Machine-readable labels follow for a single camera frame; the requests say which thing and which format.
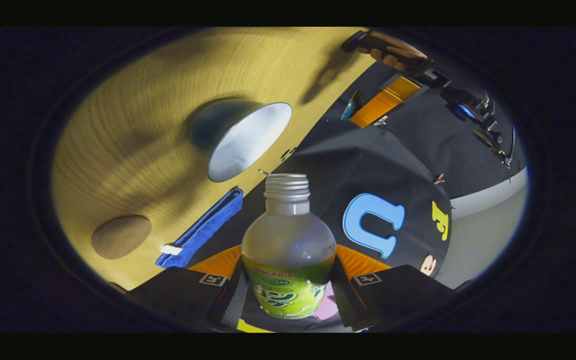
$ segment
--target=blue cloth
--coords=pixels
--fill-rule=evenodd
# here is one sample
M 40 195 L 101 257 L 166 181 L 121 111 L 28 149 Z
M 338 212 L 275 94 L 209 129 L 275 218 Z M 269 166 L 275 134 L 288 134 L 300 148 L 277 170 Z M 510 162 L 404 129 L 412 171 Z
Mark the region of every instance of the blue cloth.
M 229 191 L 172 244 L 177 248 L 183 248 L 178 255 L 163 253 L 155 261 L 155 264 L 164 269 L 185 267 L 199 248 L 213 237 L 226 221 L 242 209 L 243 198 L 244 191 L 242 189 L 236 187 Z

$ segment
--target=white tag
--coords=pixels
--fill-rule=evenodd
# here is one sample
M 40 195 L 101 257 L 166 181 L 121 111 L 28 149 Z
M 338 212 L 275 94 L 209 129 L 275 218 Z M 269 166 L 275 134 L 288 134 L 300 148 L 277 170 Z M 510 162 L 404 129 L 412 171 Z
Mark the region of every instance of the white tag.
M 169 244 L 165 244 L 162 248 L 159 249 L 159 251 L 161 251 L 164 254 L 170 254 L 170 255 L 179 255 L 179 253 L 181 253 L 181 251 L 184 248 L 182 247 L 176 247 L 176 246 L 171 246 Z

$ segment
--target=orange fabric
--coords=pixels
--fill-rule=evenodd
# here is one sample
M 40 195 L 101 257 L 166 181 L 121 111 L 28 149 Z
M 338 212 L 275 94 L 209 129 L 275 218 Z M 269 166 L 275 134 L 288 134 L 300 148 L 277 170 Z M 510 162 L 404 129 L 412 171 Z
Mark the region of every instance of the orange fabric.
M 233 246 L 228 250 L 210 256 L 206 260 L 203 260 L 188 269 L 206 274 L 226 276 L 230 280 L 233 276 L 235 265 L 241 255 L 242 246 Z M 368 255 L 364 255 L 359 251 L 340 244 L 336 245 L 336 255 L 339 257 L 339 260 L 343 265 L 348 280 L 355 276 L 384 271 L 391 268 L 379 260 L 375 260 Z
M 391 267 L 349 247 L 336 244 L 336 255 L 343 265 L 348 280 L 355 276 L 388 270 Z
M 224 250 L 216 255 L 210 256 L 206 260 L 199 262 L 189 267 L 189 270 L 204 272 L 206 274 L 214 274 L 226 276 L 231 280 L 235 265 L 242 255 L 242 246 L 238 244 L 228 250 Z
M 355 125 L 361 129 L 379 120 L 387 112 L 410 98 L 421 87 L 406 77 L 400 76 L 382 90 L 377 96 L 371 98 L 366 105 L 359 109 L 352 117 Z

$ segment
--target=hand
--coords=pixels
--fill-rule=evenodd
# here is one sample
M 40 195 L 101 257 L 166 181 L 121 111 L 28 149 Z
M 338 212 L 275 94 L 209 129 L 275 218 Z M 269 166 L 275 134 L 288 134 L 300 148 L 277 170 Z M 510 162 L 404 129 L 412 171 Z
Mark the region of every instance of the hand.
M 411 45 L 401 41 L 400 39 L 396 39 L 392 36 L 388 36 L 386 34 L 382 34 L 381 32 L 371 32 L 375 38 L 382 39 L 387 43 L 392 44 L 393 46 L 388 46 L 386 49 L 401 55 L 402 57 L 408 59 L 428 59 L 428 57 L 421 51 L 417 50 L 416 48 L 412 47 Z M 393 55 L 387 55 L 386 58 L 382 57 L 382 51 L 378 48 L 372 48 L 368 50 L 367 48 L 359 48 L 359 52 L 363 54 L 370 54 L 370 56 L 377 60 L 378 62 L 382 62 L 391 68 L 395 68 L 398 71 L 406 71 L 406 65 L 400 62 L 397 57 Z

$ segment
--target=plastic bottle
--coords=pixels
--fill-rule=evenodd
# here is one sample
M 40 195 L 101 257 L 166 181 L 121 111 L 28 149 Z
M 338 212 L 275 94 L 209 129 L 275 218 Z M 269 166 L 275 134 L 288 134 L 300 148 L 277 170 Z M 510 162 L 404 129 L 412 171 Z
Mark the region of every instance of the plastic bottle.
M 335 238 L 311 213 L 308 185 L 301 173 L 269 174 L 265 213 L 242 242 L 254 294 L 266 313 L 280 319 L 302 319 L 318 309 L 335 260 Z

